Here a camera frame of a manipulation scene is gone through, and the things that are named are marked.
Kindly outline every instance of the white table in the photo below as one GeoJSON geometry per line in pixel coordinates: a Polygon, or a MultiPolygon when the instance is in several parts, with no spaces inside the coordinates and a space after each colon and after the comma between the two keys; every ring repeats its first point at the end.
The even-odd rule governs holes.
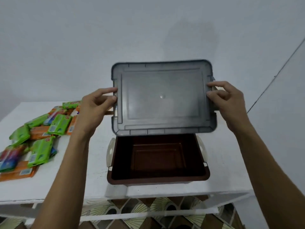
{"type": "MultiPolygon", "coordinates": [[[[62,102],[22,102],[0,122],[0,148],[10,145],[9,135],[25,122],[50,111],[62,102]]],[[[101,201],[115,198],[148,198],[165,196],[187,196],[209,194],[210,198],[197,206],[198,209],[211,209],[253,194],[246,167],[233,133],[229,131],[220,113],[217,113],[218,127],[212,133],[198,134],[207,151],[204,158],[211,176],[207,181],[188,184],[159,184],[113,186],[107,181],[106,150],[111,138],[111,117],[105,116],[90,140],[87,180],[84,204],[88,201],[101,201]]],[[[0,182],[0,205],[41,203],[46,197],[62,162],[70,136],[58,140],[58,154],[47,164],[41,165],[32,178],[0,182]]],[[[0,215],[5,214],[0,207],[0,215]]],[[[15,215],[33,218],[36,213],[15,215]]]]}

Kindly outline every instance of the white handle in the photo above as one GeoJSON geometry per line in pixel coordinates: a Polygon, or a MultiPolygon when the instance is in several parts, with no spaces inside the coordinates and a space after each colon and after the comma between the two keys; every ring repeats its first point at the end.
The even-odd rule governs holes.
{"type": "Polygon", "coordinates": [[[197,137],[198,144],[201,147],[201,154],[203,156],[204,162],[208,162],[207,161],[208,160],[208,154],[207,154],[206,148],[205,148],[205,146],[202,142],[202,139],[198,135],[196,135],[196,137],[197,137]]]}
{"type": "Polygon", "coordinates": [[[115,138],[112,138],[110,140],[108,148],[107,148],[107,155],[106,155],[107,167],[111,166],[112,156],[113,156],[113,151],[114,151],[114,145],[115,145],[115,138]]]}

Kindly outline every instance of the box lid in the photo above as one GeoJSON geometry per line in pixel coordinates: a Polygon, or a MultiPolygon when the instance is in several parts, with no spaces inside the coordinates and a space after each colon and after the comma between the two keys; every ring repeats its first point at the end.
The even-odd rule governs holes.
{"type": "Polygon", "coordinates": [[[117,63],[112,130],[118,136],[212,132],[216,113],[206,92],[213,80],[207,60],[117,63]]]}

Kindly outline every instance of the human hand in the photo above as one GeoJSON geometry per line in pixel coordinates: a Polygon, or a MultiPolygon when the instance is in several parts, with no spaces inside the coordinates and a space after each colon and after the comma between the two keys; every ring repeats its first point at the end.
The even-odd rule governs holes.
{"type": "Polygon", "coordinates": [[[103,96],[103,94],[116,91],[117,88],[100,88],[84,96],[73,134],[77,131],[92,136],[96,127],[103,120],[106,111],[113,107],[117,99],[116,96],[103,96]]]}
{"type": "Polygon", "coordinates": [[[219,108],[228,128],[236,133],[252,126],[247,115],[243,93],[227,81],[214,81],[209,87],[223,87],[224,90],[207,92],[207,96],[219,108]]]}

